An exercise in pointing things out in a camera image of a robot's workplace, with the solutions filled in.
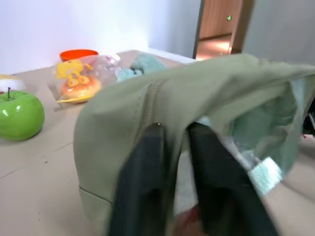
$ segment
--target green apple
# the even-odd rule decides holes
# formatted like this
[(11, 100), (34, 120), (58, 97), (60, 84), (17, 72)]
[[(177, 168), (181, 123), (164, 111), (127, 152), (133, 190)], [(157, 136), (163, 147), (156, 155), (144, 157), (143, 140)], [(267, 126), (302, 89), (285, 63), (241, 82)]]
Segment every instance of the green apple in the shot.
[(33, 94), (10, 88), (0, 94), (0, 138), (28, 139), (41, 130), (44, 120), (44, 108)]

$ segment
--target doorway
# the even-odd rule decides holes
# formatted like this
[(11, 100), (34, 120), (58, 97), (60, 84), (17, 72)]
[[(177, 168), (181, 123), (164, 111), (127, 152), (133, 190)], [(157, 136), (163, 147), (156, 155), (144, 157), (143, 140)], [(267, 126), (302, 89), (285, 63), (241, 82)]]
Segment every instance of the doorway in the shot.
[(202, 0), (194, 58), (241, 53), (252, 8), (253, 0)]

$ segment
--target zipper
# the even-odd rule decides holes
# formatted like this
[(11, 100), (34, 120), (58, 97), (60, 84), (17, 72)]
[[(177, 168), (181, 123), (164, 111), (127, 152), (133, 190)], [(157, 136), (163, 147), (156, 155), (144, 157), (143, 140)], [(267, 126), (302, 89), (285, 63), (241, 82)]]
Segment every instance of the zipper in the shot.
[(145, 94), (145, 101), (143, 105), (142, 117), (140, 120), (140, 127), (138, 129), (132, 149), (134, 149), (137, 143), (141, 140), (145, 129), (149, 125), (151, 125), (153, 122), (155, 122), (155, 106), (156, 106), (157, 95), (162, 85), (168, 80), (169, 79), (165, 79), (161, 81), (160, 83), (153, 83), (148, 86), (146, 94)]

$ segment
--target green backpack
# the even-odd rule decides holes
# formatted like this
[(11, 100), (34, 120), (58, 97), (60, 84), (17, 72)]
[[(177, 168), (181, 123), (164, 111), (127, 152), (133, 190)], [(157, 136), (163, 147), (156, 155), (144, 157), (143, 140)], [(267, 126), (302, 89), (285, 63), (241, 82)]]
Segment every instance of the green backpack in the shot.
[[(170, 183), (176, 182), (180, 153), (188, 149), (187, 128), (197, 122), (215, 130), (263, 197), (297, 156), (314, 78), (313, 66), (236, 55), (139, 76), (102, 90), (83, 108), (74, 133), (86, 215), (100, 235), (108, 235), (121, 170), (146, 128), (155, 123), (165, 129)], [(172, 235), (175, 185), (168, 188), (166, 234)]]

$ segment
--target table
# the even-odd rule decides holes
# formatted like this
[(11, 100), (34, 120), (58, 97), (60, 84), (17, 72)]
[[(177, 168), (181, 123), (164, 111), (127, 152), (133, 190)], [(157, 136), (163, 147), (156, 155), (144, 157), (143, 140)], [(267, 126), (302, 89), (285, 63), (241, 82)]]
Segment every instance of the table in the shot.
[[(159, 50), (146, 52), (194, 62)], [(78, 192), (72, 152), (76, 118), (83, 105), (61, 110), (47, 87), (52, 68), (16, 75), (42, 101), (41, 133), (22, 142), (0, 140), (0, 234), (2, 236), (92, 236)]]

